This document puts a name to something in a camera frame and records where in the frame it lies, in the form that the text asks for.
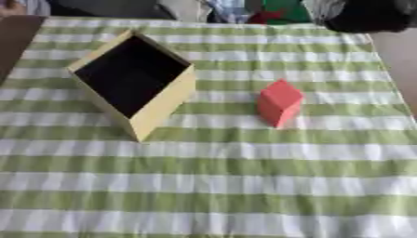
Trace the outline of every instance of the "green striped tablecloth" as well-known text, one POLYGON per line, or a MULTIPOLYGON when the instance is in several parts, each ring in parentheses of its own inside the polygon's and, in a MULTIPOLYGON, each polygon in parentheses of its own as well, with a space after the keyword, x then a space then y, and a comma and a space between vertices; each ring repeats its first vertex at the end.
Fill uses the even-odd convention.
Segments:
POLYGON ((0 236, 415 237, 415 128, 365 34, 53 18, 0 89, 0 236), (143 144, 63 69, 130 27, 197 68, 143 144), (277 78, 305 94, 279 130, 254 110, 277 78))

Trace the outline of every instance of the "open box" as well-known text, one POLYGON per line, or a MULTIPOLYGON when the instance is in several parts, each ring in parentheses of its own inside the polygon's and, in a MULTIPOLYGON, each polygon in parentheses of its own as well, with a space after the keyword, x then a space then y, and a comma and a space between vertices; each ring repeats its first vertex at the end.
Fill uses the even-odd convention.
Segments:
POLYGON ((192 63, 133 30, 68 69, 92 102, 138 141, 195 91, 192 63))

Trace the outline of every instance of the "floor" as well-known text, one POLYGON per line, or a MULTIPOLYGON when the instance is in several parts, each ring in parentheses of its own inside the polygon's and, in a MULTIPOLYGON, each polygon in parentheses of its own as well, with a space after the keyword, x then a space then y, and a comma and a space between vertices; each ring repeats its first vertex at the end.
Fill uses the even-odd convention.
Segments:
POLYGON ((405 101, 417 115, 417 29, 376 33, 372 39, 405 101))

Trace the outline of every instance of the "red cube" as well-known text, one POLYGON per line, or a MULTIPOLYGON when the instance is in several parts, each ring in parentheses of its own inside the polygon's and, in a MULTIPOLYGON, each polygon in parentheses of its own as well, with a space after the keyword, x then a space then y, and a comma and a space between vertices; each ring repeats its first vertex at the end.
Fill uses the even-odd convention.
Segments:
POLYGON ((300 110, 302 99, 298 89, 281 79, 261 91, 258 112, 272 126, 282 126, 300 110))

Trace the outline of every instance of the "cardboard box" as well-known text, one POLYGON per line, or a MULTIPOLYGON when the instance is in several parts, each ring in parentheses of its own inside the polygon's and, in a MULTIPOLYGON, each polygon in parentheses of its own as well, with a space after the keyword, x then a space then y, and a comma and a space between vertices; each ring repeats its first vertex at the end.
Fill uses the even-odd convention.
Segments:
POLYGON ((258 112, 270 125, 279 127, 300 110, 302 100, 303 94, 281 79, 261 91, 258 112))
POLYGON ((195 91, 193 64, 135 31, 68 69, 91 101, 138 141, 195 91))

